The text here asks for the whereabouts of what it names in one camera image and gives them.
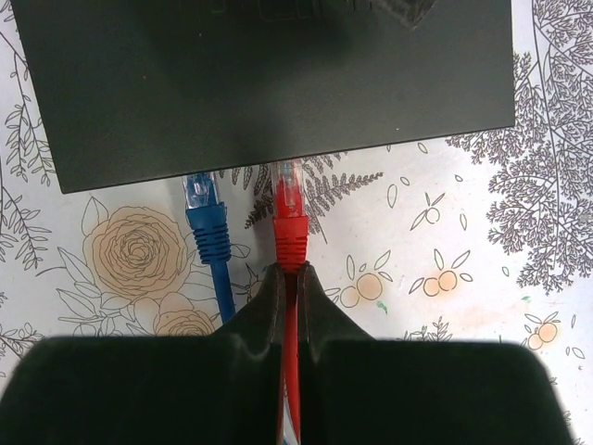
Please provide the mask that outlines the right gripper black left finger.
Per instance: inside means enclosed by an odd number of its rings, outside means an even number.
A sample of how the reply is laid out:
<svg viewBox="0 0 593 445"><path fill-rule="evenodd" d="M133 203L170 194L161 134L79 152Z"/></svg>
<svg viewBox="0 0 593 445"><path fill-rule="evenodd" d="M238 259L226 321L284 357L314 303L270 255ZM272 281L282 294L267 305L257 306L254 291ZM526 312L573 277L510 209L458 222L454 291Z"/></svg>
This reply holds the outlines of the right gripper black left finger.
<svg viewBox="0 0 593 445"><path fill-rule="evenodd" d="M206 336L51 337L1 399L5 444L279 444L284 275Z"/></svg>

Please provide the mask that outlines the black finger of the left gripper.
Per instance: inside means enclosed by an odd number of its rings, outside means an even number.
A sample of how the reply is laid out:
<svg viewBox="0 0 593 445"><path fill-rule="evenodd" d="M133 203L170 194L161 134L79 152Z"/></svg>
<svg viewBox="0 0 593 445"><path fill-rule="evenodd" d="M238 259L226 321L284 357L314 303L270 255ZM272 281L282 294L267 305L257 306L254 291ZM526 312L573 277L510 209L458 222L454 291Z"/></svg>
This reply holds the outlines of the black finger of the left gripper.
<svg viewBox="0 0 593 445"><path fill-rule="evenodd" d="M415 30L433 9L436 0L374 0L372 5L396 19L408 30Z"/></svg>

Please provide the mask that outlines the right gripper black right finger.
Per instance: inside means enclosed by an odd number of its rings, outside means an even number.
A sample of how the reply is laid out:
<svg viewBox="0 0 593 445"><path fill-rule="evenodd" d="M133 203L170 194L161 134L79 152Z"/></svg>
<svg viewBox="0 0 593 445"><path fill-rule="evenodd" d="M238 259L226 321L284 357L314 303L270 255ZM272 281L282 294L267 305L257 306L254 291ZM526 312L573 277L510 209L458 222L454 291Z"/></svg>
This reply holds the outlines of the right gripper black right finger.
<svg viewBox="0 0 593 445"><path fill-rule="evenodd" d="M542 363L510 343L376 339L297 281L304 444L569 444Z"/></svg>

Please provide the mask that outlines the black network switch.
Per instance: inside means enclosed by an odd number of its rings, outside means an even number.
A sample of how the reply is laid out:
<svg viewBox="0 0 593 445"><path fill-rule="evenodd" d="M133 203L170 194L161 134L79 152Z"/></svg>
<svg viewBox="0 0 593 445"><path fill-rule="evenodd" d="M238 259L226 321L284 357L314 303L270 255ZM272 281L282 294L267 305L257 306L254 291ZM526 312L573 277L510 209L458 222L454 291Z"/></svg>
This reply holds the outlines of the black network switch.
<svg viewBox="0 0 593 445"><path fill-rule="evenodd" d="M514 123L508 1L12 9L64 193Z"/></svg>

